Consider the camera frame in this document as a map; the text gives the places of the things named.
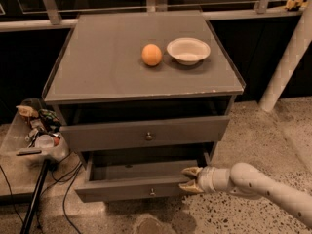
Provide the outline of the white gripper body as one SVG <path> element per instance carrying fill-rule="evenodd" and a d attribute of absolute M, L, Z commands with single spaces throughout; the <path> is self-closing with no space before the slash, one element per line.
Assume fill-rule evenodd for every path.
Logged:
<path fill-rule="evenodd" d="M 206 193 L 228 192 L 232 189 L 228 169 L 205 167 L 199 172 L 197 183 Z"/>

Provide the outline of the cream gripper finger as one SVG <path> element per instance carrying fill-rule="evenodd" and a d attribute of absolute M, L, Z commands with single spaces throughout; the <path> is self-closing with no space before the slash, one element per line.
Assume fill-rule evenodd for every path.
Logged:
<path fill-rule="evenodd" d="M 197 179 L 201 171 L 201 167 L 188 167 L 183 169 L 181 173 L 188 178 Z"/>
<path fill-rule="evenodd" d="M 199 185 L 197 184 L 197 182 L 192 179 L 186 183 L 181 183 L 179 185 L 179 188 L 186 191 L 186 192 L 191 192 L 191 193 L 203 193 L 204 190 L 202 188 L 199 187 Z"/>

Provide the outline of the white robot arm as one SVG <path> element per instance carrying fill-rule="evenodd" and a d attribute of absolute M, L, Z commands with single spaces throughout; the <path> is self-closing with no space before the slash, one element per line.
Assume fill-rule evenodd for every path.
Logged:
<path fill-rule="evenodd" d="M 226 192 L 247 199 L 265 197 L 307 227 L 312 227 L 312 196 L 271 179 L 250 164 L 237 163 L 230 169 L 189 167 L 182 173 L 190 177 L 179 185 L 186 192 Z"/>

